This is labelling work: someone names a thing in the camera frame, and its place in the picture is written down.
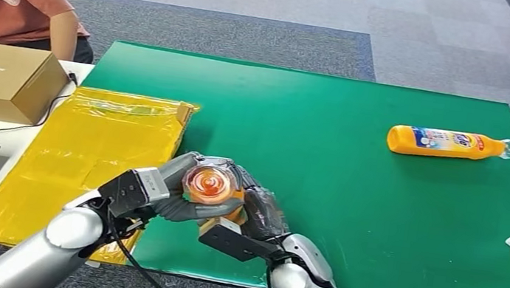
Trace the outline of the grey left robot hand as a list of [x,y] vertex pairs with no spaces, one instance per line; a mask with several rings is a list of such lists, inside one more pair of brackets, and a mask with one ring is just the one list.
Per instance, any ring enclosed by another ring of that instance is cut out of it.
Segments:
[[[223,199],[198,197],[196,194],[203,194],[206,185],[200,182],[194,188],[190,188],[187,184],[189,174],[196,173],[197,168],[205,170],[211,168],[226,173],[226,177],[218,175],[216,181],[224,183],[230,193]],[[163,219],[174,222],[197,221],[222,216],[227,218],[241,212],[244,205],[243,197],[233,196],[234,192],[241,190],[241,179],[235,170],[235,163],[229,158],[206,157],[192,151],[168,161],[159,168],[159,172],[170,195],[152,202],[151,207]]]

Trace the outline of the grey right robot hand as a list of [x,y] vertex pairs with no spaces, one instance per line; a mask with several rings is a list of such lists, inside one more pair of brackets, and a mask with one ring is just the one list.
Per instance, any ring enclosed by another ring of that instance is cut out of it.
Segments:
[[242,166],[234,165],[234,170],[244,190],[244,210],[247,214],[247,220],[242,224],[244,234],[259,241],[286,235],[289,232],[288,223],[273,192],[263,187]]

